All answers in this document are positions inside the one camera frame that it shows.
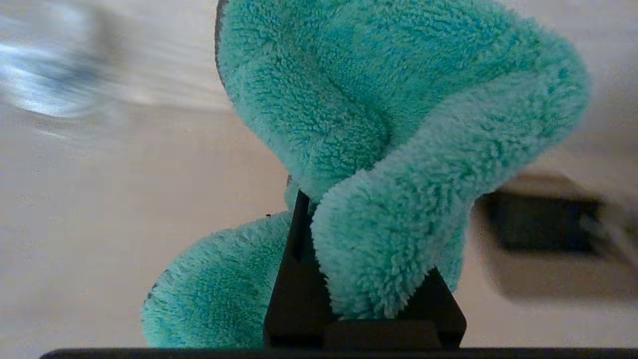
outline teal microfiber towel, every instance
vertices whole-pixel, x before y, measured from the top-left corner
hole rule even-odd
[[[455,288],[475,200],[564,139],[589,100],[572,46],[489,0],[230,0],[220,15],[226,92],[289,192],[311,198],[343,319],[394,317],[434,266]],[[262,347],[290,219],[179,256],[142,310],[149,344]]]

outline black object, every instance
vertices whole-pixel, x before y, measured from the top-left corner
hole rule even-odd
[[[596,221],[600,202],[495,192],[484,199],[499,246],[511,252],[595,255],[583,224]]]
[[[265,347],[350,351],[459,347],[467,323],[436,269],[396,319],[339,321],[315,259],[308,207],[308,197],[299,192],[265,318]]]
[[[638,358],[635,349],[457,349],[429,351],[211,351],[200,349],[67,349],[41,359],[576,359]]]

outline fluffy fabric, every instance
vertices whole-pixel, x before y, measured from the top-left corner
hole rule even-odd
[[[260,348],[292,214],[204,238],[162,274],[142,310],[160,348]]]
[[[313,201],[332,308],[393,317],[436,265],[452,289],[480,195],[569,134],[588,77],[492,1],[230,0],[218,65],[245,124]],[[259,348],[290,214],[215,234],[160,278],[153,346]]]

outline wall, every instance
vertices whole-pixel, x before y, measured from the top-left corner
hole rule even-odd
[[[141,102],[231,109],[214,70],[215,0],[101,0],[117,23],[126,95]],[[569,145],[624,150],[638,134],[638,2],[501,0],[555,29],[581,52],[594,81],[590,111]]]

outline black holder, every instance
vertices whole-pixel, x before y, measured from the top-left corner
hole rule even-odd
[[[396,319],[338,320],[315,259],[309,203],[299,192],[264,322],[266,348],[417,351],[459,347],[467,322],[436,268]]]

